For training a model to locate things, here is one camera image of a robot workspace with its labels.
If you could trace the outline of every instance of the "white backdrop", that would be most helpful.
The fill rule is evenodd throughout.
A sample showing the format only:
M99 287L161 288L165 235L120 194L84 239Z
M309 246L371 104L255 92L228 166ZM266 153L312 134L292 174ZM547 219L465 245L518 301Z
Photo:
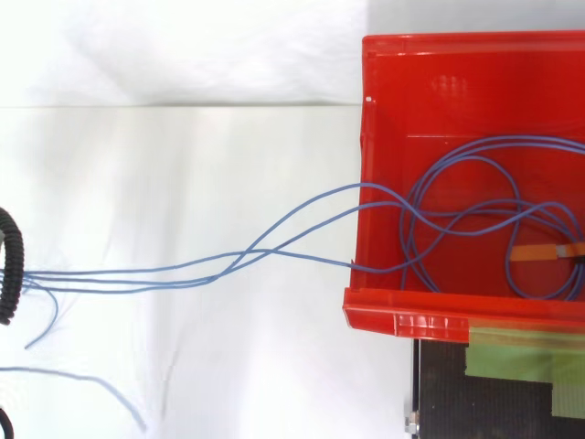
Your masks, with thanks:
M585 26L581 0L0 5L0 105L360 103L366 34Z
M358 106L1 110L0 199L29 270L243 250L303 201L358 181L359 121ZM315 203L264 245L356 203L356 190ZM351 261L355 245L352 216L291 251ZM102 377L150 430L91 383L0 373L0 404L24 439L404 438L410 341L348 327L348 284L345 268L270 257L198 289L59 294L55 331L24 351L53 313L29 293L0 328L0 366Z

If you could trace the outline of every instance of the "black cable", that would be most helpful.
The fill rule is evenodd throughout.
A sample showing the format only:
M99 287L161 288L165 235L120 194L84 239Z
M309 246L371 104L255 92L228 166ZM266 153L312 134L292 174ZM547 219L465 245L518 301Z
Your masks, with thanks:
M25 271L25 248L22 234L10 214L0 208L0 230L4 233L5 264L0 294L0 324L10 325L20 298Z
M15 439L15 430L12 428L10 418L2 409L0 409L0 426L4 430L4 439Z

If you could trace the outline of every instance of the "wire bundle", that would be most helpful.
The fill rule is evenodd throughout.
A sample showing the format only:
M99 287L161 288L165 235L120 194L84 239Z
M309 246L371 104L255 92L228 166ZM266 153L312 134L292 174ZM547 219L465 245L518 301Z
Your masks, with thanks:
M311 198L305 201L302 205L298 206L297 208L291 210L281 219L276 221L271 227L269 227L266 231L264 231L260 237L258 237L246 250L241 252L227 252L222 253L216 256L210 256L203 259L194 260L191 262L185 262L178 265L169 265L166 267L157 267L157 268L149 268L149 269L129 269L129 270L101 270L101 271L77 271L77 272L60 272L60 271L26 271L24 273L24 287L26 289L34 289L34 290L42 290L47 292L51 298L53 299L56 312L55 315L50 322L47 329L38 337L36 337L31 343L27 345L27 348L30 348L35 343L37 343L42 337L44 337L50 329L52 328L53 324L57 319L57 314L59 312L59 303L53 293L75 293L75 294L106 294L106 295L119 295L119 294L138 294L148 291L157 291L157 290L169 290L169 289L188 289L188 288L195 288L207 284L211 284L216 280L234 273L238 270L241 270L255 262L259 262L263 258L271 255L277 254L281 256L293 257L293 258L300 258L309 261L315 262L323 262L329 263L333 265L343 266L347 268L351 268L354 270L360 270L368 273L392 273L398 270L403 270L402 272L402 288L406 283L407 272L408 269L412 269L412 271L420 278L420 280L429 288L429 290L434 292L439 292L439 286L432 280L431 275L429 274L428 270L424 265L424 258L433 251L433 249L437 246L437 244L447 235L456 235L456 236L481 236L485 235L486 233L490 233L496 230L501 230L507 226L512 227L512 233L510 236L510 240L507 246L504 265L505 265L505 274L507 281L510 287L515 291L518 295L525 298L535 298L529 293L522 291L515 283L514 279L512 278L511 271L510 271L510 261L509 256L510 252L512 251L512 247L516 242L516 237L518 230L520 228L521 220L528 220L535 223L538 223L542 226L546 226L551 230L559 232L562 234L568 241L576 242L576 241L583 241L583 233L580 228L579 222L576 216L571 212L571 210L564 206L561 203L555 201L547 201L535 204L534 202L530 202L527 200L523 200L521 198L520 191L518 189L518 185L513 179L513 177L498 163L492 160L489 157L482 155L482 153L493 151L496 149L502 148L545 148L545 149L552 149L556 151L560 151L563 153L572 153L578 155L585 155L585 145L580 144L578 142L573 142L570 140L560 139L556 137L546 137L546 136L533 136L533 135L513 135L513 136L497 136L497 137L489 137L482 140L474 141L463 145L459 148L452 150L449 154L442 157L439 161L433 164L429 170L417 181L417 183L412 187L409 194L406 198L403 198L400 194L396 193L390 188L382 187L381 185L377 185L375 183L357 183L352 185L347 185L343 187L339 187L324 194L318 195L314 198ZM510 187L512 188L513 197L512 198L498 198L498 199L490 199L484 202L475 204L468 209L463 211L454 211L454 212L432 212L432 211L425 211L421 210L420 206L422 201L425 198L427 191L429 190L430 186L432 185L433 181L447 168L451 166L455 166L456 164L460 164L463 162L469 161L480 161L486 163L489 166L494 167L498 170L509 182ZM296 214L302 209L310 206L311 204L315 203L316 201L333 196L336 193L343 192L350 189L355 188L373 188L375 190L379 190L388 196L391 196L394 200L392 201L377 201L372 203L363 204L351 209L348 209L334 217L322 221L315 226L299 233L298 235L290 238L289 240L283 242L282 244L272 248L272 249L262 249L258 248L260 243L270 235L274 230L276 230L281 224L283 224L286 220L288 220L291 216ZM400 209L400 217L399 217L399 242L404 253L404 262L398 265L394 265L392 267L387 268L375 268L375 267L366 267L363 265L358 265L349 262L341 262L335 261L331 259L321 258L318 256L312 256L307 254L300 254L294 252L287 252L283 250L288 245L292 244L300 240L302 237L307 236L308 234L321 229L322 227L336 221L340 220L341 218L350 215L354 212L357 212L362 209L375 209L379 207L395 207ZM555 213L555 211L560 211L564 213L564 215L569 219L569 223L563 220L559 215ZM470 215L499 215L505 216L507 219L498 222L497 224L486 227L480 230L473 230L473 231L458 231L454 230L454 226L461 221L463 218L470 216ZM451 219L447 226L441 227L435 222L433 222L432 218L446 218ZM439 232L437 238L433 241L433 243L427 247L426 249L420 251L415 244L415 224L417 221L420 221L427 226L435 229ZM244 261L244 259L248 256L253 256L251 259ZM149 273L160 273L160 272L173 272L177 270L184 269L186 267L190 267L193 265L201 264L204 262L214 261L223 258L234 258L232 262L228 264L228 266L216 273L214 275L199 277L195 279L186 279L186 280L175 280L175 281L165 281L165 282L157 282L157 281L149 281L149 280L137 280L137 279L110 279L110 278L103 278L104 276L121 276L121 275L142 275L142 274L149 274ZM564 294L564 300L574 300L580 291L582 290L583 284L585 283L585 276L583 275L584 268L583 264L576 264L573 268L569 278L567 281L557 290L547 294L546 296L538 297L539 299L551 299L551 298L558 298ZM78 286L69 287L63 286L63 284L76 284ZM0 369L0 371L9 371L11 368L4 368ZM16 371L26 371L23 368L12 368L12 370ZM119 394L113 392L116 398L119 398ZM134 408L129 408L127 402L124 400L124 406L128 408L134 415L136 419L137 412Z

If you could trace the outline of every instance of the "blue wire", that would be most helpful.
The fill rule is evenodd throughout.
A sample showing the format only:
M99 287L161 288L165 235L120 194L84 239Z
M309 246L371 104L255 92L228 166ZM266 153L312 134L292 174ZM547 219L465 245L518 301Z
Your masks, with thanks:
M30 341L25 346L25 349L32 348L34 345L36 345L36 343L38 343L41 339L43 339L50 332L50 330L53 328L53 326L55 325L55 322L57 321L57 317L59 316L59 302L57 301L57 297L55 297L53 295L53 293L51 293L51 291L47 287L42 286L40 284L37 284L34 281L27 280L27 288L29 288L30 286L38 287L38 288L44 290L49 295L49 297L53 300L53 304L55 305L55 312L53 313L53 318L51 319L47 328L43 332L41 332L37 337L35 337L32 341Z
M138 410L133 406L133 404L124 397L115 387L113 387L108 381L103 380L101 378L92 377L89 375L77 375L75 373L63 372L61 370L53 370L53 369L41 369L41 368L24 368L20 366L14 367L0 367L0 372L26 372L26 373L36 373L40 375L49 375L54 377L61 377L61 378L68 378L70 380L76 381L88 381L94 382L100 386L102 386L107 392L109 392L123 407L130 412L140 429L145 432L147 430L146 422L144 421L143 417L140 415Z
M260 237L258 237L246 250L243 252L227 252L222 253L216 256L211 256L203 259L198 259L191 262L181 263L177 265L170 265L166 267L155 267L149 269L129 269L129 270L101 270L101 271L77 271L77 272L59 272L59 271L27 271L25 272L25 279L26 279L26 288L31 289L43 289L45 290L53 299L55 306L56 306L56 313L49 324L48 328L37 338L35 338L32 342L27 345L27 348L30 348L32 345L37 343L40 339L42 339L52 328L54 325L57 315L59 312L59 303L55 296L51 293L51 291L59 292L59 293L79 293L79 294L136 294L142 293L147 291L156 291L156 290L166 290L166 289L186 289L186 288L194 288L198 286L203 286L206 284L210 284L215 282L217 279L220 279L223 276L228 274L234 273L242 268L247 267L255 262L260 261L261 259L265 258L270 254L277 254L281 256L287 256L292 258L299 258L305 259L310 261L316 262L324 262L329 263L332 265L338 265L343 267L352 268L355 270L360 270L368 273L392 273L397 270L403 270L402 272L402 279L401 279L401 286L404 288L407 278L408 268L412 267L413 272L421 279L421 281L431 290L431 291L439 291L439 287L436 283L431 279L426 267L422 263L422 260L436 247L436 245L444 238L445 235L456 235L456 236L481 236L485 235L486 233L490 233L492 231L501 230L504 227L512 226L512 234L510 240L508 242L506 248L506 255L505 255L505 274L510 287L517 293L518 295L526 298L535 298L522 290L520 290L514 279L510 273L510 261L509 256L510 252L512 251L512 247L516 242L516 236L520 227L521 220L531 220L541 225L547 226L552 230L555 230L562 234L565 238L567 238L571 242L575 241L582 241L583 240L583 233L580 228L580 225L574 216L574 214L567 208L566 206L554 202L548 201L543 202L540 204L534 204L527 201L524 201L520 197L519 189L515 180L511 177L511 175L499 164L497 164L494 160L483 157L481 155L477 155L478 153L488 152L496 149L501 148L517 148L517 147L531 147L531 148L548 148L548 149L555 149L559 151L571 152L580 155L585 155L585 145L580 143L566 140L566 139L559 139L556 137L546 137L546 136L534 136L534 135L509 135L509 136L495 136L489 137L485 139L480 139L477 141L470 142L468 144L462 145L458 148L451 150L448 154L444 155L440 160L435 162L429 170L415 183L415 185L410 190L409 194L406 198L403 198L401 195L389 189L387 187L382 187L381 185L377 185L374 183L357 183L353 185L346 185L343 187L339 187L330 191L327 191L321 195L313 197L308 201L304 202L297 208L291 210L281 219L276 221L272 226L270 226L266 231L264 231ZM431 186L432 182L435 178L445 169L450 166L453 166L457 163L461 163L463 161L468 160L476 160L484 162L495 169L497 169L503 176L508 180L510 186L514 192L514 198L500 198L500 199L492 199L487 200L481 203L478 203L474 206L471 206L468 209L463 211L457 212L431 212L431 211L424 211L420 209L420 204L422 203L424 196ZM316 226L313 226L310 229L305 230L304 232L296 235L295 237L289 239L288 241L280 244L279 246L273 249L257 249L256 246L260 244L262 240L264 240L269 234L271 234L275 229L277 229L281 224L283 224L287 219L289 219L292 215L297 213L298 211L308 207L309 205L315 203L316 201L330 197L336 193L346 191L353 188L373 188L379 191L382 191L393 198L396 201L377 201L373 203L367 203L361 206L357 206L355 208L346 210L341 214L338 214L331 219L323 221ZM512 209L506 209L506 206L514 206ZM290 245L291 243L300 240L302 237L312 233L313 231L319 230L322 227L343 218L346 215L349 215L353 212L360 211L362 209L373 209L379 207L397 207L400 209L400 221L399 221L399 241L400 247L404 253L405 261L401 264L388 267L388 268L373 268L373 267L366 267L363 265L358 265L354 263L348 262L340 262L335 261L327 258L321 258L317 256L311 256L306 254L294 253L294 252L286 252L282 250L284 247ZM559 216L553 214L548 210L548 208L558 209L561 210L568 218L570 223L572 223L572 227L575 230L575 233L571 230L568 224L565 223L563 219ZM409 225L405 229L404 220L406 218L406 213L409 212L411 217L409 218ZM509 218L496 223L493 226L486 227L480 230L472 230L472 231L457 231L453 230L452 228L463 218L469 215L499 215L499 216L507 216ZM436 223L430 221L428 218L451 218L451 221L446 227L440 227ZM420 252L416 246L414 240L414 228L416 221L419 220L422 223L426 224L427 226L433 228L434 230L439 232L439 235L433 241L433 243L427 247L424 251ZM244 262L244 258L248 255L256 254L253 259ZM203 262L209 262L213 260L218 260L227 257L235 257L235 259L221 272L205 276L197 279L190 279L184 281L167 281L167 282L154 282L154 281L137 281L137 280L117 280L117 279L94 279L94 278L79 278L79 277L72 277L72 276L91 276L91 275L109 275L109 274L140 274L140 273L160 273L165 271L174 271L183 269L189 266L193 266L196 264L200 264ZM37 281L42 282L52 282L52 283L81 283L81 284L115 284L115 285L122 285L122 284L130 284L130 285L147 285L144 288L135 288L135 289L128 289L128 290L100 290L100 289L85 289L85 288L64 288L64 287L51 287L51 290L48 290L42 284L39 284ZM574 300L577 295L579 294L580 290L582 289L583 285L585 284L585 271L582 265L575 266L572 270L569 279L556 291L551 294L548 294L544 297L538 297L539 299L547 299L558 297L559 295L565 293L568 289L569 292L565 297L565 300ZM110 393L112 393L118 401L120 401L124 407L126 407L131 414L133 415L136 422L141 425L141 428L145 428L144 421L140 418L138 412L133 408L133 406L126 401L123 396L115 390L110 384L107 382L96 379L93 377L82 377L78 375L68 374L67 372L60 372L56 370L47 370L47 369L30 369L30 368L0 368L0 371L28 371L28 372L35 372L35 373L46 373L49 375L58 375L61 377L72 378L74 380L91 380L94 382L98 382L104 388L106 388Z

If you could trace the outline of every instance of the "red storage bin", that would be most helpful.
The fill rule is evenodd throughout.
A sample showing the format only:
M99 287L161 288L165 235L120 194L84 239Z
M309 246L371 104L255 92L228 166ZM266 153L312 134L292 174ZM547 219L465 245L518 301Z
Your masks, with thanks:
M366 37L363 42L362 181L406 197L438 159L467 142L494 135L534 134L585 142L585 32L505 32ZM506 168L522 198L558 201L585 227L585 157L526 148L484 156ZM461 210L489 198L511 198L490 166L461 163L432 184L423 208ZM360 202L391 200L362 188ZM498 220L469 217L461 230ZM344 310L354 328L402 337L467 342L470 325L585 333L585 293L574 302L519 298L504 271L511 227L481 237L446 237L425 259L445 293L432 293L409 270L353 270ZM437 232L419 226L425 248ZM517 243L563 243L550 231L522 227ZM399 209L359 213L356 263L389 267L404 262ZM554 291L570 261L512 265L531 294Z

